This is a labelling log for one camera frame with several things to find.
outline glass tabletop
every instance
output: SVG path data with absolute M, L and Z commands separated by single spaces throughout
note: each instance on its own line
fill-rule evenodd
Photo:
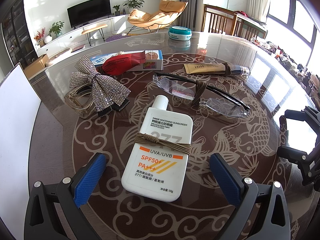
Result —
M 226 117 L 206 107 L 191 107 L 185 99 L 166 94 L 152 82 L 153 71 L 127 72 L 116 79 L 131 90 L 130 103 L 120 112 L 84 120 L 63 102 L 76 61 L 133 50 L 161 50 L 164 70 L 199 79 L 236 96 L 251 108 L 244 118 Z M 248 77 L 188 75 L 184 63 L 247 66 Z M 286 109 L 314 107 L 297 81 L 277 62 L 248 41 L 228 35 L 193 33 L 190 41 L 176 41 L 167 33 L 123 38 L 89 48 L 49 67 L 31 80 L 42 103 L 30 146 L 29 186 L 41 180 L 58 183 L 72 177 L 95 152 L 107 167 L 88 204 L 81 207 L 102 239 L 213 239 L 234 210 L 209 169 L 209 157 L 219 152 L 243 177 L 256 183 L 279 181 L 285 191 L 292 238 L 307 227 L 319 193 L 302 186 L 297 165 L 276 156 L 280 145 L 309 153 L 316 135 L 305 122 L 288 120 Z M 123 189 L 121 176 L 144 115 L 157 95 L 169 98 L 168 110 L 193 119 L 192 152 L 181 196 L 172 203 L 144 198 Z M 66 225 L 68 236 L 72 235 Z M 250 231 L 247 223 L 242 238 Z

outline television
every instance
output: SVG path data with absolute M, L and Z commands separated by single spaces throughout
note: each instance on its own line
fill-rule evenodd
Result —
M 71 28 L 110 14 L 110 0 L 89 0 L 68 8 Z

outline plant pot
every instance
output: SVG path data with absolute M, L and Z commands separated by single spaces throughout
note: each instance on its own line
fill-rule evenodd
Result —
M 48 35 L 48 36 L 46 36 L 46 37 L 44 38 L 44 43 L 45 43 L 45 44 L 48 44 L 50 41 L 52 41 L 52 37 L 51 37 L 50 35 Z
M 59 32 L 58 34 L 56 34 L 56 38 L 61 36 L 62 35 L 62 32 Z

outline white bottle cap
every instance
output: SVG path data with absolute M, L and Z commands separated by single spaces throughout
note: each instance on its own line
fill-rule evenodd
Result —
M 167 110 L 169 99 L 166 96 L 159 95 L 156 96 L 155 101 L 152 104 L 152 108 Z

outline teal lid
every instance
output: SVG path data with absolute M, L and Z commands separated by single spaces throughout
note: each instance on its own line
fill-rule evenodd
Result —
M 191 30 L 186 27 L 173 26 L 169 28 L 170 33 L 182 34 L 182 35 L 191 35 Z

